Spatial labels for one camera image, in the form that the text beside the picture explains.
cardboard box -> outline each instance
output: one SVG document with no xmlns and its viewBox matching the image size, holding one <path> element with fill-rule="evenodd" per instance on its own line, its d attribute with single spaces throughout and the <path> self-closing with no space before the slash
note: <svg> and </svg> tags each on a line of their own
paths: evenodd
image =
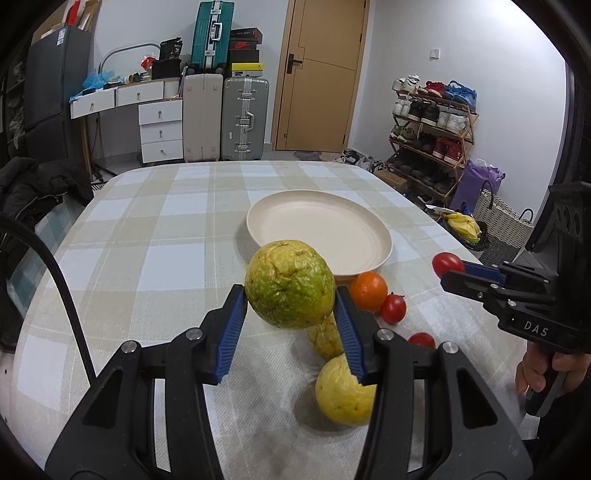
<svg viewBox="0 0 591 480">
<path fill-rule="evenodd" d="M 388 170 L 378 170 L 374 175 L 387 185 L 390 185 L 398 193 L 404 194 L 408 192 L 408 180 Z"/>
</svg>

white desk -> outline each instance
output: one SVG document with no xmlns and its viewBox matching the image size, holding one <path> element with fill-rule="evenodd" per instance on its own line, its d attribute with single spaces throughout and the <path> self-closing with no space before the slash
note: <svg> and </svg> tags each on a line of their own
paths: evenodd
<svg viewBox="0 0 591 480">
<path fill-rule="evenodd" d="M 70 115 L 73 119 L 81 118 L 137 104 L 144 163 L 183 158 L 183 100 L 177 97 L 179 81 L 152 80 L 97 90 L 71 101 Z"/>
</svg>

blue sneaker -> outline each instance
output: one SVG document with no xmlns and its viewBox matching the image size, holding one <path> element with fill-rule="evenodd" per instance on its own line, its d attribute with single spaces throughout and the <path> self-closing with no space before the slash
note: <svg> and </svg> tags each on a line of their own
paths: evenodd
<svg viewBox="0 0 591 480">
<path fill-rule="evenodd" d="M 464 103 L 470 107 L 472 112 L 476 112 L 476 91 L 464 87 L 461 83 L 452 80 L 446 85 L 443 98 L 454 102 Z"/>
</svg>

drawer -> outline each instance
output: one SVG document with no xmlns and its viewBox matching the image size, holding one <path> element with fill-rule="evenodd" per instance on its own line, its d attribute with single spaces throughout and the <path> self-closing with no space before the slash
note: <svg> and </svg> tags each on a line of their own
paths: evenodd
<svg viewBox="0 0 591 480">
<path fill-rule="evenodd" d="M 145 103 L 139 106 L 139 124 L 157 124 L 183 119 L 183 101 Z"/>
<path fill-rule="evenodd" d="M 183 139 L 183 122 L 165 122 L 162 124 L 141 125 L 139 134 L 142 143 L 167 142 L 168 140 Z"/>
<path fill-rule="evenodd" d="M 142 145 L 144 163 L 183 158 L 183 141 L 156 142 Z"/>
<path fill-rule="evenodd" d="M 117 88 L 117 106 L 164 98 L 164 82 L 134 83 Z"/>
<path fill-rule="evenodd" d="M 95 93 L 84 95 L 70 104 L 72 118 L 102 112 L 109 108 L 115 108 L 115 90 L 99 90 Z"/>
</svg>

woven basket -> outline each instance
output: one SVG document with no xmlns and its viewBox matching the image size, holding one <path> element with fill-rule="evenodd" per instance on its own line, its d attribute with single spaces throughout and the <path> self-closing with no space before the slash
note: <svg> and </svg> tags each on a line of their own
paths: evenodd
<svg viewBox="0 0 591 480">
<path fill-rule="evenodd" d="M 479 222 L 488 224 L 488 233 L 512 247 L 519 248 L 525 245 L 534 225 L 534 212 L 525 209 L 521 216 L 509 207 L 500 198 L 495 197 L 489 190 L 485 190 L 485 181 L 480 191 L 480 197 L 476 202 L 474 218 Z M 531 213 L 530 220 L 523 220 L 526 212 Z"/>
</svg>

